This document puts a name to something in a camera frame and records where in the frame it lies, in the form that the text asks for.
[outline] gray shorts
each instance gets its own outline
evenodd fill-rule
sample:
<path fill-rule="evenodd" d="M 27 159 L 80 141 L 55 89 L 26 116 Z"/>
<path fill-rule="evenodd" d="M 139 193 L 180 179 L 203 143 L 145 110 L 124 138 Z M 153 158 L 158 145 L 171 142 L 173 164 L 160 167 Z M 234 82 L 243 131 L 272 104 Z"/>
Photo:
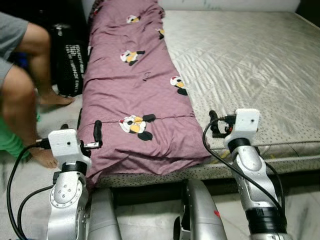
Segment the gray shorts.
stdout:
<path fill-rule="evenodd" d="M 12 67 L 7 59 L 20 44 L 27 26 L 26 20 L 0 12 L 0 88 Z"/>

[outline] person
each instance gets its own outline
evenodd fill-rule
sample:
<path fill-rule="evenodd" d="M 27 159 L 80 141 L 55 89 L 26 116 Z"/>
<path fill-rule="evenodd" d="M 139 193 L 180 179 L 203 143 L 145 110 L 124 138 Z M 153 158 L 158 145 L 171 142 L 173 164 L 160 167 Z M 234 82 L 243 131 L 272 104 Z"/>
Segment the person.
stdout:
<path fill-rule="evenodd" d="M 50 49 L 50 35 L 44 28 L 0 12 L 0 116 L 24 146 L 38 139 L 36 102 L 62 106 L 74 101 L 52 89 Z M 8 62 L 12 52 L 27 54 L 30 75 Z M 30 153 L 47 168 L 57 166 L 51 150 L 32 148 Z"/>

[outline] person's foot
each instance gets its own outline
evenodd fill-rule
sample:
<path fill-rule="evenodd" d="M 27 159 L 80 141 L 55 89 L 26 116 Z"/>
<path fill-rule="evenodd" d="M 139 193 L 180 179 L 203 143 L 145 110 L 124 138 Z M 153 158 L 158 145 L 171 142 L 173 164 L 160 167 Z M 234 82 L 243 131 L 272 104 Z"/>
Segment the person's foot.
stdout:
<path fill-rule="evenodd" d="M 39 103 L 41 105 L 69 105 L 74 101 L 75 99 L 73 97 L 59 96 L 53 90 L 39 97 Z"/>
<path fill-rule="evenodd" d="M 50 149 L 30 149 L 32 157 L 37 160 L 42 166 L 54 169 L 57 167 L 57 160 L 54 158 Z"/>

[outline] bed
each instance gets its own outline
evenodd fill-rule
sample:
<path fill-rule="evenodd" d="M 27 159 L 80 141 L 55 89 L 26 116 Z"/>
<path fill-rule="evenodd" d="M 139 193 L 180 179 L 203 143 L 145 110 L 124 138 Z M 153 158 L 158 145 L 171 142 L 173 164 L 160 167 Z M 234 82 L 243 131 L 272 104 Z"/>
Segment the bed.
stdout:
<path fill-rule="evenodd" d="M 261 111 L 254 145 L 281 173 L 320 169 L 320 30 L 291 12 L 166 11 L 165 42 L 202 128 L 209 111 Z M 222 140 L 212 149 L 230 159 Z M 112 173 L 97 187 L 231 178 L 215 159 L 169 174 Z"/>

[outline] pink blanket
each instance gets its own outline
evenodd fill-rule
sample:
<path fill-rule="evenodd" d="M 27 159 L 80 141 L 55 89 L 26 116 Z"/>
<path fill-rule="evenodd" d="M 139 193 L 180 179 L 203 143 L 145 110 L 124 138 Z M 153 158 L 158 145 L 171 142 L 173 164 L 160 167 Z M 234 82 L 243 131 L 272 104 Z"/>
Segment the pink blanket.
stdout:
<path fill-rule="evenodd" d="M 167 50 L 164 14 L 157 0 L 108 0 L 95 11 L 79 127 L 79 138 L 92 142 L 102 121 L 103 146 L 92 151 L 87 173 L 92 185 L 101 175 L 165 175 L 208 157 Z"/>

